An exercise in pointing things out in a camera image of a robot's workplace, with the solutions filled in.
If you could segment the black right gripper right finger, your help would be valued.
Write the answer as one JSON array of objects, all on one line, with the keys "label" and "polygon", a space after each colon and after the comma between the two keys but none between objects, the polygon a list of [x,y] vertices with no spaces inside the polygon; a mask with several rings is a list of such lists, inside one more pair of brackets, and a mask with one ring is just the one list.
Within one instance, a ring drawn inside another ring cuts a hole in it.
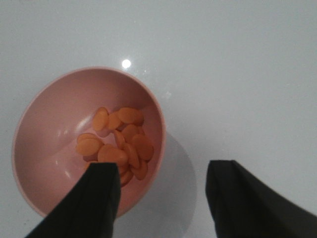
[{"label": "black right gripper right finger", "polygon": [[236,161],[212,160],[206,197],[218,238],[315,238],[317,217]]}]

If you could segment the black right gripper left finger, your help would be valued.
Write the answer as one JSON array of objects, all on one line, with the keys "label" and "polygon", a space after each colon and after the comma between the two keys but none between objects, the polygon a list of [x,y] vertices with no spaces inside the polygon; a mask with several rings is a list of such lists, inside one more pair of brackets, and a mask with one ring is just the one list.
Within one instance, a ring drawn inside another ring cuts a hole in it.
[{"label": "black right gripper left finger", "polygon": [[110,238],[121,185],[115,163],[92,163],[29,238]]}]

